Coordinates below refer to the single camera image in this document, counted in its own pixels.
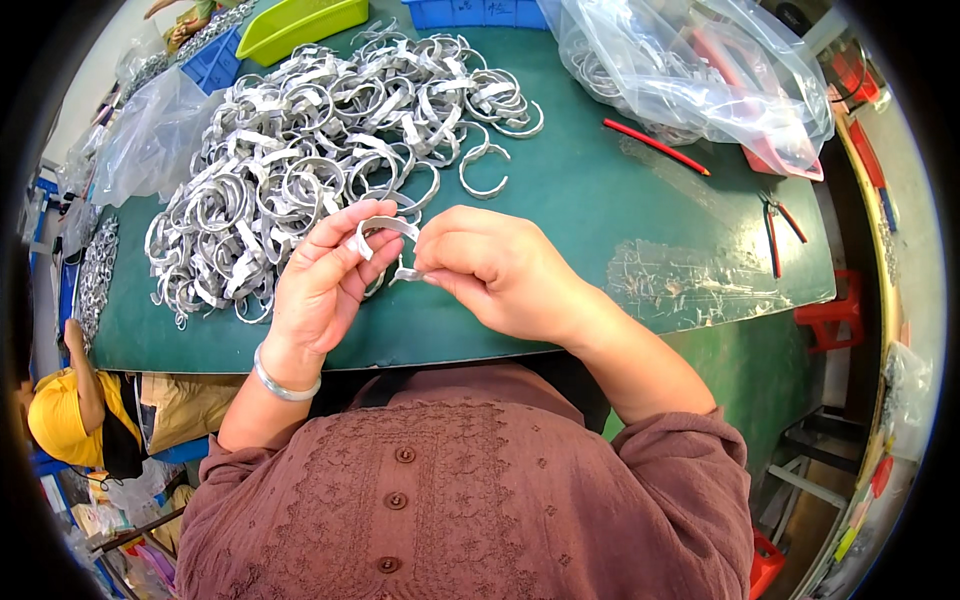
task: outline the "red plastic stool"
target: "red plastic stool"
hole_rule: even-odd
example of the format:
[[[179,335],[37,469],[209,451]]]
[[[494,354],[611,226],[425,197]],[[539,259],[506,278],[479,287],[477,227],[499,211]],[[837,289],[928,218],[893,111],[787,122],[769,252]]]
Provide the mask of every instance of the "red plastic stool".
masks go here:
[[[754,527],[754,563],[750,566],[750,600],[757,600],[786,563],[777,547]]]
[[[826,352],[849,348],[863,342],[863,323],[860,322],[860,273],[857,271],[834,271],[838,279],[847,280],[847,297],[823,304],[801,306],[793,311],[797,325],[810,325],[817,336],[817,345],[809,352]],[[840,323],[850,326],[850,339],[838,340]]]

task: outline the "green plastic basket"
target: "green plastic basket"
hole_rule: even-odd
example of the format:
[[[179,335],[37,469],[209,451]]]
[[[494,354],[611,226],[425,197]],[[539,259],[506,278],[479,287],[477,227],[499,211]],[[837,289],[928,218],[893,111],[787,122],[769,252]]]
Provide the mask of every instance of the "green plastic basket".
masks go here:
[[[369,9],[369,0],[283,0],[253,20],[236,56],[270,66],[301,44],[363,23]]]

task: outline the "woman's right hand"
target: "woman's right hand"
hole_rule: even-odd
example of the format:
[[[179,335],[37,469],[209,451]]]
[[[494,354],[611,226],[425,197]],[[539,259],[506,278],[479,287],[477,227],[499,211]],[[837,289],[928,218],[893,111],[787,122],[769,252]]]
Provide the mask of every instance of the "woman's right hand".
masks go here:
[[[570,348],[610,303],[526,219],[454,206],[420,232],[414,268],[494,331]]]

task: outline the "blue plastic bin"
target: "blue plastic bin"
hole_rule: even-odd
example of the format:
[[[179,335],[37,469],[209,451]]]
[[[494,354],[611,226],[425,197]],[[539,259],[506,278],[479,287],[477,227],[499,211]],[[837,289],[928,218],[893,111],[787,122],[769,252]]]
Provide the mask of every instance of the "blue plastic bin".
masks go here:
[[[417,29],[524,27],[549,30],[537,0],[402,0]]]
[[[238,27],[214,37],[180,68],[209,96],[216,89],[233,85],[241,60],[234,54],[240,45]]]

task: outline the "red-handled pliers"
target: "red-handled pliers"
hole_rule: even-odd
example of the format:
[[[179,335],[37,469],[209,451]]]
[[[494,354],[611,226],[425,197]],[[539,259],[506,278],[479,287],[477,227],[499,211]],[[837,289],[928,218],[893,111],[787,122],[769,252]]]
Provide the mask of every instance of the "red-handled pliers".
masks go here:
[[[774,278],[779,279],[781,275],[780,252],[777,249],[777,229],[774,227],[774,215],[777,214],[777,212],[783,215],[786,222],[789,223],[790,227],[797,233],[797,237],[800,238],[801,243],[806,243],[806,236],[800,230],[800,226],[794,221],[790,212],[786,209],[786,206],[774,200],[773,195],[769,191],[761,190],[759,196],[760,199],[763,200],[763,208],[767,214],[767,232],[770,237],[770,254],[773,256],[774,261]]]

